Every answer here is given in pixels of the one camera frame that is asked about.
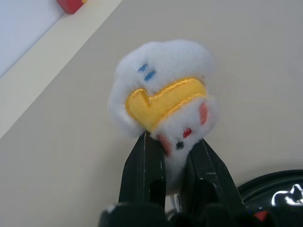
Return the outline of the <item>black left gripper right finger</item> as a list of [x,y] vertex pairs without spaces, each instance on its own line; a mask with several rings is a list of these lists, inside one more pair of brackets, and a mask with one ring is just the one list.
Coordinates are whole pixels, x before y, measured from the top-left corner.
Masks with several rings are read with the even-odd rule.
[[186,208],[204,208],[208,204],[244,208],[227,166],[205,140],[189,153],[186,187]]

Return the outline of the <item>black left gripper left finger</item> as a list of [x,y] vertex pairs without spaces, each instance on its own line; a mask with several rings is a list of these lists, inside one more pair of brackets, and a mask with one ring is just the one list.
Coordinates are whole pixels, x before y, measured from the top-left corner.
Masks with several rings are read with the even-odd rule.
[[118,201],[164,205],[165,199],[164,149],[160,142],[145,132],[125,162]]

